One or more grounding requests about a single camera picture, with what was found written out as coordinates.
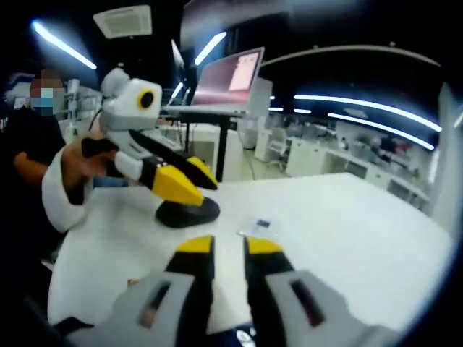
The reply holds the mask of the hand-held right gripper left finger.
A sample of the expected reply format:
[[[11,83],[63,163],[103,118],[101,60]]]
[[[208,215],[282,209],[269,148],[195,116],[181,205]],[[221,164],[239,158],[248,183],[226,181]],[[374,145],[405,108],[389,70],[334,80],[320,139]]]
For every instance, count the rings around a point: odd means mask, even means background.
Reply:
[[[164,271],[153,271],[114,302],[111,314],[67,337],[73,346],[202,346],[211,306],[215,239],[180,244]]]

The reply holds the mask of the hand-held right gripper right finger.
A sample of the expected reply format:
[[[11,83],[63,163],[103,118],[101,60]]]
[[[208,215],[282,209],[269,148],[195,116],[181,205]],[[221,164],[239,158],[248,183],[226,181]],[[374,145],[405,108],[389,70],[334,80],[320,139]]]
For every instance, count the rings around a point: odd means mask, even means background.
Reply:
[[[393,346],[397,334],[367,325],[346,299],[306,270],[296,270],[268,239],[243,239],[247,302],[256,346]]]

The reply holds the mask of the person's left hand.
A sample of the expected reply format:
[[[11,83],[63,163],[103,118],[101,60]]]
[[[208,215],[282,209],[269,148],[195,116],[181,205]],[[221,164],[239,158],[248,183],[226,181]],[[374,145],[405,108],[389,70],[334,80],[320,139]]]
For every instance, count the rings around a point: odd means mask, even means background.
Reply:
[[[92,158],[82,154],[82,141],[105,139],[101,132],[88,132],[68,144],[61,155],[61,175],[68,200],[73,205],[82,205],[85,200],[85,186],[94,176],[105,176],[110,162],[114,161],[115,150],[102,152]]]

